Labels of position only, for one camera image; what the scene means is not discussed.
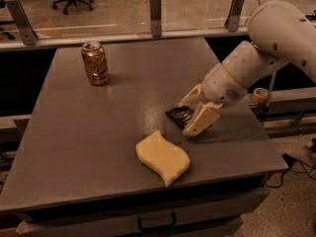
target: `gray tabletop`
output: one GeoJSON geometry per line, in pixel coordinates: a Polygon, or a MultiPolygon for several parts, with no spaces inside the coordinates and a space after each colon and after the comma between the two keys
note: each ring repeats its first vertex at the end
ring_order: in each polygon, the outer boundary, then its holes
{"type": "Polygon", "coordinates": [[[159,191],[136,157],[159,129],[186,150],[189,171],[168,189],[286,168],[245,102],[195,139],[165,116],[216,62],[202,38],[110,44],[109,86],[91,86],[80,48],[59,49],[0,197],[0,212],[159,191]]]}

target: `black handle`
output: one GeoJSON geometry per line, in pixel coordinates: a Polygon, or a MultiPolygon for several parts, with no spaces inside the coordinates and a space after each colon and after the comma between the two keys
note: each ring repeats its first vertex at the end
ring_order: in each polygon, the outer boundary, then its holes
{"type": "Polygon", "coordinates": [[[172,212],[171,213],[172,216],[172,222],[170,224],[166,224],[166,225],[160,225],[160,226],[154,226],[154,227],[143,227],[141,225],[141,218],[138,217],[137,218],[137,222],[138,222],[138,228],[141,232],[153,232],[153,231],[157,231],[157,230],[166,230],[169,229],[171,227],[174,227],[176,225],[176,213],[172,212]]]}

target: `soda can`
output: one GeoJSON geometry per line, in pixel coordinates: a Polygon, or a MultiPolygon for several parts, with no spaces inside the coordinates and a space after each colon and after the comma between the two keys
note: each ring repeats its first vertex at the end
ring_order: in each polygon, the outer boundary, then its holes
{"type": "Polygon", "coordinates": [[[92,85],[104,85],[110,80],[106,52],[97,41],[82,45],[81,55],[87,77],[92,85]]]}

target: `sponge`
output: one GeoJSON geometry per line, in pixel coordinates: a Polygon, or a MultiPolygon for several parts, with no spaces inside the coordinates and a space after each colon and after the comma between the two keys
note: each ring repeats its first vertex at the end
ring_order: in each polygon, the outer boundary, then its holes
{"type": "Polygon", "coordinates": [[[166,188],[190,166],[188,154],[166,140],[159,130],[136,144],[136,153],[140,162],[163,179],[166,188]]]}

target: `roll of tape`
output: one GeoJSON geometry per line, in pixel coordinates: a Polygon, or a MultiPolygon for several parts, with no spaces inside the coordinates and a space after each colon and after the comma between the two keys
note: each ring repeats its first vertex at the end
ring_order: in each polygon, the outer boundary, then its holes
{"type": "Polygon", "coordinates": [[[257,103],[265,103],[268,98],[268,90],[264,88],[257,88],[253,93],[253,100],[257,103]]]}

